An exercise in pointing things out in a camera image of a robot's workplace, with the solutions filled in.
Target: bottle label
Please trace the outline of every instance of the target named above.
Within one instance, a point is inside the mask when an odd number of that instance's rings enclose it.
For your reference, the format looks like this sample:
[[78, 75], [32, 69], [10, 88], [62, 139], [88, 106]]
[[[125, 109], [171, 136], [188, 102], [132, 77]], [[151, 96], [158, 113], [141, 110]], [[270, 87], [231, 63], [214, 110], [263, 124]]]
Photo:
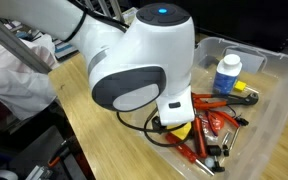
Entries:
[[229, 94], [234, 86], [237, 76], [228, 76], [216, 72], [213, 90], [214, 93]]

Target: clear plastic bin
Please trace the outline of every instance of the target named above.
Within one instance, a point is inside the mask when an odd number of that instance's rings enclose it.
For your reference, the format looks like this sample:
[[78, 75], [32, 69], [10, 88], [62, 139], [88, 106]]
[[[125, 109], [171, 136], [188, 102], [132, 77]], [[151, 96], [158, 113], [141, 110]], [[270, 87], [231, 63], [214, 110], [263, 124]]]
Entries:
[[[219, 157], [225, 167], [224, 173], [217, 173], [212, 179], [257, 179], [264, 170], [274, 146], [279, 139], [288, 118], [288, 55], [238, 44], [219, 38], [206, 38], [199, 43], [195, 52], [192, 68], [192, 91], [211, 93], [216, 62], [229, 50], [240, 51], [264, 58], [257, 73], [242, 70], [238, 79], [246, 82], [249, 89], [233, 94], [247, 96], [251, 92], [259, 94], [259, 102], [254, 106], [233, 106], [237, 114], [247, 119], [250, 124], [241, 127], [239, 136], [229, 157]], [[143, 121], [155, 108], [152, 103], [132, 113], [131, 123], [143, 127]], [[221, 144], [226, 132], [235, 132], [235, 128], [226, 122], [220, 131], [217, 144]], [[156, 141], [167, 143], [164, 136], [150, 134]], [[182, 157], [175, 148], [158, 147], [147, 141], [169, 164], [186, 179], [210, 178], [195, 164]], [[193, 142], [186, 143], [193, 148]]]

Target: white bottle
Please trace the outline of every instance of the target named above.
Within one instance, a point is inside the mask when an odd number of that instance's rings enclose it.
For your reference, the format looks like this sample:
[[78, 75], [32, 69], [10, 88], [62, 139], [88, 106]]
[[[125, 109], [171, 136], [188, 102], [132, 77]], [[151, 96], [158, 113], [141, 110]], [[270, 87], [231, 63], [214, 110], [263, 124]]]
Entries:
[[242, 63], [238, 55], [226, 55], [217, 66], [213, 91], [220, 94], [229, 94], [241, 69]]

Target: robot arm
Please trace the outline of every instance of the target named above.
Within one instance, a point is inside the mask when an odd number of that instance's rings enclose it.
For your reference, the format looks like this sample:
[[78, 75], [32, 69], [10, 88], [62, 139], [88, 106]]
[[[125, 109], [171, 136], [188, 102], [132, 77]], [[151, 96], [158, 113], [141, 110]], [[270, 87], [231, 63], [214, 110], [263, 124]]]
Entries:
[[[0, 0], [0, 17], [64, 40], [83, 17], [83, 10], [72, 2]], [[92, 97], [100, 106], [128, 112], [156, 100], [163, 125], [194, 119], [190, 89], [194, 28], [181, 8], [146, 6], [125, 34], [86, 15], [70, 43], [85, 57]]]

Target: wooden table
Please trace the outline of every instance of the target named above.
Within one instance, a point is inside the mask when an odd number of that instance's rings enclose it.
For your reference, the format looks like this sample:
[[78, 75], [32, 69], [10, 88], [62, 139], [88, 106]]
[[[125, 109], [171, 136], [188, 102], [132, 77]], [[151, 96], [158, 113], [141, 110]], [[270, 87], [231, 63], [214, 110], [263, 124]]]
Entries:
[[[115, 113], [96, 105], [81, 55], [49, 77], [97, 179], [183, 179]], [[288, 122], [262, 179], [288, 179]]]

